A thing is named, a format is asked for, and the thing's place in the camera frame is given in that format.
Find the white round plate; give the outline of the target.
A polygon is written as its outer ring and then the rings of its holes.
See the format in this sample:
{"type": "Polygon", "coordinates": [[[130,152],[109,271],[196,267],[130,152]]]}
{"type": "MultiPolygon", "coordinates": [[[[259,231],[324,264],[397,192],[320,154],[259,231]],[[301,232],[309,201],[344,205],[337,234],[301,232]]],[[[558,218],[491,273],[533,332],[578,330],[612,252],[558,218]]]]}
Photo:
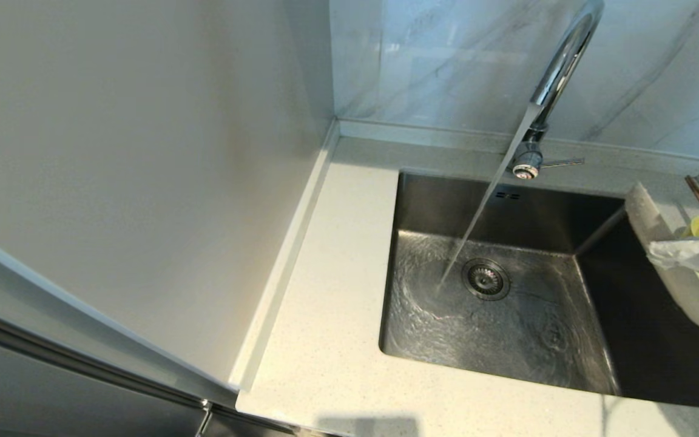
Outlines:
{"type": "MultiPolygon", "coordinates": [[[[676,237],[649,191],[639,182],[625,195],[625,211],[647,257],[647,249],[651,242],[696,239],[676,237]]],[[[653,266],[676,304],[699,326],[699,271],[687,268],[664,270],[659,266],[653,266]]]]}

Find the chrome gooseneck kitchen faucet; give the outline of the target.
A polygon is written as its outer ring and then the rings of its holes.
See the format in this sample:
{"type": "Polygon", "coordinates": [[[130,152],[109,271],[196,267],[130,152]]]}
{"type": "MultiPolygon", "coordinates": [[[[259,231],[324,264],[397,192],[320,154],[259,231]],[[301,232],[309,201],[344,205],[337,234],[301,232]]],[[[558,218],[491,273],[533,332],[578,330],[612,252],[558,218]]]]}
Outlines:
{"type": "Polygon", "coordinates": [[[517,149],[508,166],[514,177],[530,180],[539,175],[543,166],[540,143],[549,129],[549,117],[590,44],[603,12],[604,0],[584,0],[563,34],[530,100],[541,110],[527,123],[521,141],[516,142],[517,149]]]}

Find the stainless steel sink basin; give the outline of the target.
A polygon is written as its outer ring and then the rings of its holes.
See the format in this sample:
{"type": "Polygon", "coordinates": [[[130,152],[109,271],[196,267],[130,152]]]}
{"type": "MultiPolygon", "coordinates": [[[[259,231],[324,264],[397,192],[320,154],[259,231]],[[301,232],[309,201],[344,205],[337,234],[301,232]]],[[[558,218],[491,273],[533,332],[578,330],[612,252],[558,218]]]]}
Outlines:
{"type": "Polygon", "coordinates": [[[699,327],[675,304],[621,197],[401,172],[383,353],[536,384],[699,407],[699,327]],[[462,266],[501,265],[504,299],[462,266]]]}

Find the round metal drain strainer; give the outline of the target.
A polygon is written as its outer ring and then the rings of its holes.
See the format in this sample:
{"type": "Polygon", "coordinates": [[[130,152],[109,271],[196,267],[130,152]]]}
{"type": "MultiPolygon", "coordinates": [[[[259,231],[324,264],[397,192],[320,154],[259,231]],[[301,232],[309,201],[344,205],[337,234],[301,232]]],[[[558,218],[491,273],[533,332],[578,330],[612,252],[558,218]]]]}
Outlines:
{"type": "Polygon", "coordinates": [[[491,259],[467,261],[460,274],[464,288],[478,299],[497,301],[510,293],[512,282],[505,269],[491,259]]]}

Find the tall glossy grey cabinet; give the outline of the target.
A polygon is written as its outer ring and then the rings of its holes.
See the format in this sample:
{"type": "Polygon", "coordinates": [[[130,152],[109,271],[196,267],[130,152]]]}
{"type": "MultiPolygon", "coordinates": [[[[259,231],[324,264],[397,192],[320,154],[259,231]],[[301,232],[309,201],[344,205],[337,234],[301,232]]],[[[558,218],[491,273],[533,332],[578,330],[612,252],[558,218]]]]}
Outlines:
{"type": "MultiPolygon", "coordinates": [[[[337,138],[328,0],[0,0],[0,319],[233,410],[337,138]]],[[[0,347],[0,435],[202,412],[0,347]]]]}

